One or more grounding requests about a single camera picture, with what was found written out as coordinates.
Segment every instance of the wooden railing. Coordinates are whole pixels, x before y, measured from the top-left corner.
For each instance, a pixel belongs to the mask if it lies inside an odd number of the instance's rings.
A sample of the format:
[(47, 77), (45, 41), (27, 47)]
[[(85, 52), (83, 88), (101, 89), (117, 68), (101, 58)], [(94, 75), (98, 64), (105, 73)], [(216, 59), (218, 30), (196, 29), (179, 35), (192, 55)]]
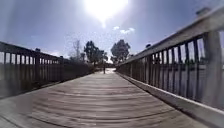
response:
[(117, 71), (166, 92), (224, 108), (220, 7), (117, 65)]
[(0, 42), (0, 85), (14, 95), (92, 72), (92, 67), (68, 59)]

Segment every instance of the sun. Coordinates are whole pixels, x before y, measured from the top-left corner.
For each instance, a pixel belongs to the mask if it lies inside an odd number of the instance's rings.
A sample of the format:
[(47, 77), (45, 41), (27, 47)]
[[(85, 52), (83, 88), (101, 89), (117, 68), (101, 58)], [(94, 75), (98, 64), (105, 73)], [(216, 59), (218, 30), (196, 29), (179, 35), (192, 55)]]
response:
[(97, 18), (102, 26), (106, 20), (112, 18), (128, 4), (128, 0), (85, 0), (85, 7), (89, 14)]

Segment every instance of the tree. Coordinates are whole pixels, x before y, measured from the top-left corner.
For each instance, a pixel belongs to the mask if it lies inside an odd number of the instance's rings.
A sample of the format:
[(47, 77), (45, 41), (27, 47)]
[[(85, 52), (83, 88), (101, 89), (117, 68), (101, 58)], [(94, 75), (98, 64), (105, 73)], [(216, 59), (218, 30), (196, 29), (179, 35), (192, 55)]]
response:
[(84, 47), (84, 52), (90, 63), (93, 63), (94, 66), (96, 63), (102, 62), (105, 58), (105, 52), (100, 50), (95, 46), (93, 41), (88, 41)]
[(90, 63), (94, 62), (94, 54), (95, 54), (96, 46), (93, 41), (88, 41), (86, 46), (84, 47), (84, 52)]
[(113, 45), (111, 48), (111, 52), (113, 57), (111, 60), (113, 63), (120, 63), (127, 59), (129, 54), (130, 45), (125, 43), (124, 40), (119, 40), (117, 43)]
[(79, 40), (73, 42), (73, 50), (70, 53), (70, 60), (81, 61), (81, 44)]

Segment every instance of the wooden deck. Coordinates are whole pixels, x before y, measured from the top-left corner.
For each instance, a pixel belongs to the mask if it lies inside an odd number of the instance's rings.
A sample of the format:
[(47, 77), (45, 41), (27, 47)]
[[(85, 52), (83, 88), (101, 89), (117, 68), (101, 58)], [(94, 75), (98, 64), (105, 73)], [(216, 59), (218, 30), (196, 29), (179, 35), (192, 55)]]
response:
[(204, 128), (115, 73), (0, 101), (1, 128)]

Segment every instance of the cloud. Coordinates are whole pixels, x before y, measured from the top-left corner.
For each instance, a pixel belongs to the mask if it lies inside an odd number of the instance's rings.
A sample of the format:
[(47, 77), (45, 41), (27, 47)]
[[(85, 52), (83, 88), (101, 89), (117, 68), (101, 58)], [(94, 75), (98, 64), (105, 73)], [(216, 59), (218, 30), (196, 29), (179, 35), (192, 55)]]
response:
[(118, 29), (120, 29), (119, 26), (115, 26), (115, 27), (113, 28), (113, 30), (118, 30)]
[(60, 53), (59, 52), (57, 52), (57, 51), (54, 51), (54, 52), (50, 52), (50, 55), (53, 55), (53, 56), (59, 56), (60, 55)]
[(130, 33), (133, 33), (133, 32), (135, 32), (134, 28), (129, 28), (128, 30), (120, 30), (121, 34), (130, 34)]

